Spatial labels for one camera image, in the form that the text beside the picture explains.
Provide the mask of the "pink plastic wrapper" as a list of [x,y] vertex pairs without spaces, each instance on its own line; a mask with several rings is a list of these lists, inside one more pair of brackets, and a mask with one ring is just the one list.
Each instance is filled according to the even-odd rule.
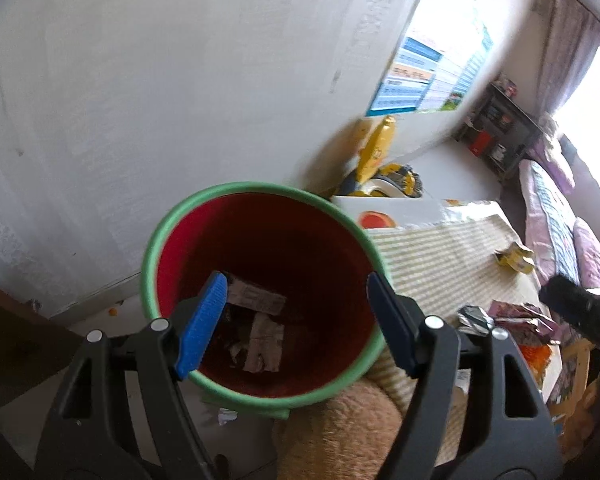
[[552,318],[533,304],[510,304],[493,300],[488,315],[498,327],[512,334],[517,344],[541,347],[559,344],[562,330]]

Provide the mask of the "orange snack bag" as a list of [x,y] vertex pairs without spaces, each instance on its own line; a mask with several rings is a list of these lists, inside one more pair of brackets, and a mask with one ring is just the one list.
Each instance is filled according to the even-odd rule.
[[550,345],[528,346],[528,344],[520,344],[518,348],[532,373],[542,376],[552,356]]

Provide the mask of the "printed wrapper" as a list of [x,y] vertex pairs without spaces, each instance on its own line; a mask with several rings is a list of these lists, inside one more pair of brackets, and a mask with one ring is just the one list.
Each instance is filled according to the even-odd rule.
[[458,328],[471,335],[489,336],[495,327],[494,319],[483,308],[464,306],[457,311]]

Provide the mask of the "yellow medicine box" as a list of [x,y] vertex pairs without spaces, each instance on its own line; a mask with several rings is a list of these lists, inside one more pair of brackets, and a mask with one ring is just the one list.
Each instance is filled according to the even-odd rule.
[[530,274],[535,269],[534,252],[518,242],[511,242],[507,248],[499,250],[494,256],[500,266],[506,266],[518,273]]

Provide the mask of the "tan plush cushion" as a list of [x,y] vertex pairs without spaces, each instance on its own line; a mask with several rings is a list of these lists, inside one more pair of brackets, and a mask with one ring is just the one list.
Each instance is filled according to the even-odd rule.
[[274,424],[279,479],[373,479],[402,424],[390,398],[361,379]]

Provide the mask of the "green checkered table cloth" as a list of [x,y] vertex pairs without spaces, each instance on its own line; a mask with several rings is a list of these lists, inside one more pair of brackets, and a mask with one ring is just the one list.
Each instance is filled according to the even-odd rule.
[[[532,271],[522,274],[496,263],[494,254],[519,237],[497,216],[482,220],[441,223],[422,228],[372,229],[366,231],[388,264],[394,290],[413,298],[425,314],[456,324],[456,312],[465,304],[488,310],[491,302],[534,304],[544,314],[538,299],[540,281]],[[552,344],[552,356],[539,386],[546,403],[562,371],[562,356]],[[416,382],[394,364],[386,347],[367,373],[383,388],[404,416]],[[436,465],[455,457],[466,412],[466,394],[453,401]]]

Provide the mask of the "folded purple blanket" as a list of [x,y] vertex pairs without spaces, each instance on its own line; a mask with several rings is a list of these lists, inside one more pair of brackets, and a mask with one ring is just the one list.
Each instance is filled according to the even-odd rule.
[[538,127],[541,134],[532,144],[529,156],[546,170],[562,194],[571,194],[576,187],[576,181],[568,160],[562,154],[562,136],[558,132],[557,124],[550,114],[543,113],[539,117]]

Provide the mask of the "red bin with green rim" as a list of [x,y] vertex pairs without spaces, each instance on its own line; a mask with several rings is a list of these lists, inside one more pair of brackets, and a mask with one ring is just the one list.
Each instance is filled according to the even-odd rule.
[[285,419],[349,387],[378,359],[385,341],[366,281],[386,269],[370,237],[324,198],[234,182],[187,197],[158,223],[140,296],[148,318],[168,316],[218,271],[270,304],[284,329],[277,370],[237,366],[222,323],[190,379],[208,403]]

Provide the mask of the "dark bedside shelf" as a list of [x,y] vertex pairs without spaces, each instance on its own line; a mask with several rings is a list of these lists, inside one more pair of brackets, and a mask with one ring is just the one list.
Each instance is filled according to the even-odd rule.
[[454,133],[453,139],[469,150],[469,144],[482,129],[493,136],[493,141],[477,158],[501,182],[516,174],[521,159],[526,157],[541,134],[536,122],[493,82],[486,87],[486,92]]

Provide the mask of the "yellow toy truck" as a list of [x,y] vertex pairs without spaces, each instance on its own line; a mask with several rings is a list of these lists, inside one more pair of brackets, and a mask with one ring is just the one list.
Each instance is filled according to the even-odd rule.
[[340,183],[335,196],[361,197],[422,197],[422,179],[410,165],[402,166],[396,162],[380,167],[365,182],[356,178],[352,170]]

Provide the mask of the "yellow duck toy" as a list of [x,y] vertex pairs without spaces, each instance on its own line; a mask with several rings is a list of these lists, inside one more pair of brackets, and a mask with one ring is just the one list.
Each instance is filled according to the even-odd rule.
[[358,152],[358,164],[342,182],[340,192],[345,196],[357,193],[362,185],[378,173],[396,133],[396,118],[387,115],[366,136],[364,146]]

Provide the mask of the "wooden chair frame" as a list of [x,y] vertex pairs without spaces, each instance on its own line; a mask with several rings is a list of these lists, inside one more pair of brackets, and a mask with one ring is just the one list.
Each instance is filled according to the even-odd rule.
[[581,338],[562,350],[562,371],[547,401],[553,418],[569,417],[588,385],[591,350],[594,344]]

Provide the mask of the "white chart wall poster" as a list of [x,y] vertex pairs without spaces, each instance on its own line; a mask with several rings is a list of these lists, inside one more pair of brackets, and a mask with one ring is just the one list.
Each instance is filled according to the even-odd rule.
[[441,110],[443,103],[455,86],[460,72],[465,67],[469,58],[445,55],[434,70],[432,81],[420,100],[417,110],[423,113],[445,112]]

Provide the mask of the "green chart wall poster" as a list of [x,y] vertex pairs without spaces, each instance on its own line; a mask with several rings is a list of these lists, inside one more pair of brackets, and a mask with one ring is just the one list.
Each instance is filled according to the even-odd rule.
[[477,49],[469,58],[460,76],[457,79],[455,86],[443,103],[441,110],[456,110],[460,106],[471,85],[474,83],[478,73],[482,69],[486,57],[488,56],[493,41],[489,34],[486,25],[482,26],[482,38]]

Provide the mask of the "blue pinyin wall poster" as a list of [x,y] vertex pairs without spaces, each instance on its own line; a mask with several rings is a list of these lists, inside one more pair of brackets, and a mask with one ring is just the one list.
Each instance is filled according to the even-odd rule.
[[432,81],[442,53],[405,37],[382,76],[366,116],[414,112]]

